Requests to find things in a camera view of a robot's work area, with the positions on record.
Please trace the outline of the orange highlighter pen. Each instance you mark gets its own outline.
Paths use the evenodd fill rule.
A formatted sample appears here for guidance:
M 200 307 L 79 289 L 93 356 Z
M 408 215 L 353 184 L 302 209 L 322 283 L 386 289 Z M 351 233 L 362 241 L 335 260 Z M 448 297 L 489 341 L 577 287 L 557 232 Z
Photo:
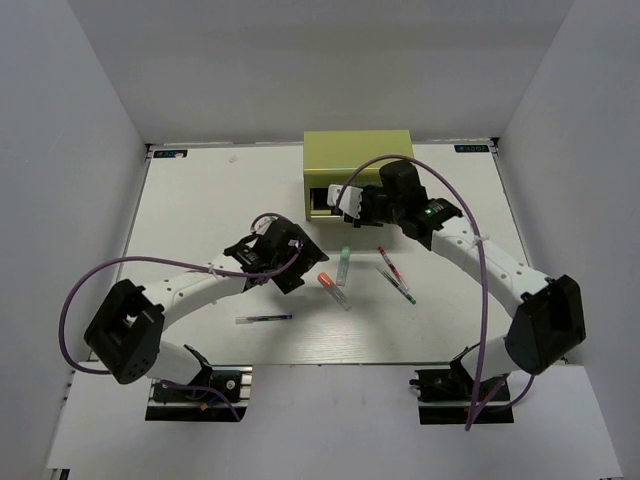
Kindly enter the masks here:
M 351 304 L 349 303 L 346 295 L 327 273 L 319 273 L 317 275 L 317 280 L 327 291 L 327 293 L 341 306 L 343 310 L 349 311 L 351 309 Z

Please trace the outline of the green metal drawer toolbox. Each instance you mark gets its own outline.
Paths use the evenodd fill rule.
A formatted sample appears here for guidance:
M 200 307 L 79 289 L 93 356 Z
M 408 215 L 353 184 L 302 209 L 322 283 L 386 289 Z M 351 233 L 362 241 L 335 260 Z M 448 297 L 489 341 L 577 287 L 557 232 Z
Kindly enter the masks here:
M 384 154 L 411 156 L 407 130 L 306 131 L 303 137 L 305 218 L 310 222 L 336 219 L 327 204 L 328 187 L 342 184 L 365 162 Z

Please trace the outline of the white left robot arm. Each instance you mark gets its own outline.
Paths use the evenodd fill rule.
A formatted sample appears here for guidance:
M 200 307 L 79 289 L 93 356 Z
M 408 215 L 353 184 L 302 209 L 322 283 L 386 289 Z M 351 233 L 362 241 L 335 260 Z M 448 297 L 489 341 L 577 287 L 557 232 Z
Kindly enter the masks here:
M 207 265 L 136 285 L 114 284 L 87 327 L 84 340 L 114 379 L 127 385 L 142 377 L 177 385 L 199 399 L 211 387 L 213 367 L 189 345 L 164 340 L 164 332 L 189 314 L 273 282 L 288 294 L 328 256 L 297 224 L 278 218 L 226 248 Z

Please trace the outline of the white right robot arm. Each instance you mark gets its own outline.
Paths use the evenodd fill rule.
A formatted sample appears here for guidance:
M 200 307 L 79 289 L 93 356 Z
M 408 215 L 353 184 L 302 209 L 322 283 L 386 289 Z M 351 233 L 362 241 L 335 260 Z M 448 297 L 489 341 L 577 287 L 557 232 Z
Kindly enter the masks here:
M 511 318 L 505 334 L 482 338 L 450 363 L 451 384 L 472 399 L 488 380 L 523 371 L 537 376 L 586 338 L 578 283 L 567 275 L 552 278 L 510 256 L 481 236 L 469 207 L 432 198 L 422 185 L 421 163 L 386 156 L 379 185 L 350 181 L 329 188 L 332 211 L 354 227 L 398 226 L 427 250 L 452 262 L 495 299 Z

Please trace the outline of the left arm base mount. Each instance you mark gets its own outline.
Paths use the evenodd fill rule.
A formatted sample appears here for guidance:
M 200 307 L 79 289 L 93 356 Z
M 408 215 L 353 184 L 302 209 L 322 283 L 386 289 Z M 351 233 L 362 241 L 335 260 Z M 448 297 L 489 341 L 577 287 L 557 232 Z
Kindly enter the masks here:
M 249 405 L 253 368 L 215 367 L 204 381 L 205 390 L 175 388 L 161 381 L 151 384 L 145 420 L 159 422 L 234 423 Z

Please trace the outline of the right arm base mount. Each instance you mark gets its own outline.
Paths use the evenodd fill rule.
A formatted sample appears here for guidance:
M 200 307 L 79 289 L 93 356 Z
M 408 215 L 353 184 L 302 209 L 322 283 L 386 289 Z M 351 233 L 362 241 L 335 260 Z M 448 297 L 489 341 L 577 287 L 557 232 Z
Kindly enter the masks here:
M 460 387 L 450 369 L 429 368 L 416 370 L 409 380 L 409 387 L 417 395 L 421 425 L 465 425 L 471 404 L 471 390 Z M 505 380 L 499 377 L 481 384 L 478 402 L 484 401 L 495 391 L 495 395 L 476 416 L 475 424 L 512 424 L 514 415 L 511 393 Z

